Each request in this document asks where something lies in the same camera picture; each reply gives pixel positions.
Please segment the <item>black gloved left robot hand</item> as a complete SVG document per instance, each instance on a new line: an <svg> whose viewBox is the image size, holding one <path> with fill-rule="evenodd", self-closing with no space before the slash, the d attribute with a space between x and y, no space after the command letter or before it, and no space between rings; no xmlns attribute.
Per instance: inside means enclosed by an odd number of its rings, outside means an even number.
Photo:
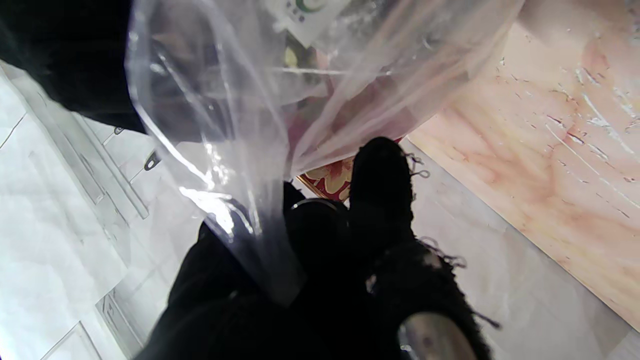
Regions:
<svg viewBox="0 0 640 360"><path fill-rule="evenodd" d="M283 183L287 238L307 280L289 306L267 294L206 222L137 360L407 360L400 328L428 320L419 350L492 353L454 274L414 235L407 153L375 137L355 155L349 206Z"/></svg>

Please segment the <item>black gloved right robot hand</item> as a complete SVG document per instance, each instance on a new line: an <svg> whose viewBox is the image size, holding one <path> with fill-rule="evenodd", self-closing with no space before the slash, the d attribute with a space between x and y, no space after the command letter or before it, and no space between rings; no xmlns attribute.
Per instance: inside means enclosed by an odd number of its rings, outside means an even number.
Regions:
<svg viewBox="0 0 640 360"><path fill-rule="evenodd" d="M128 92L130 0L3 0L0 56L64 109L145 133Z"/></svg>

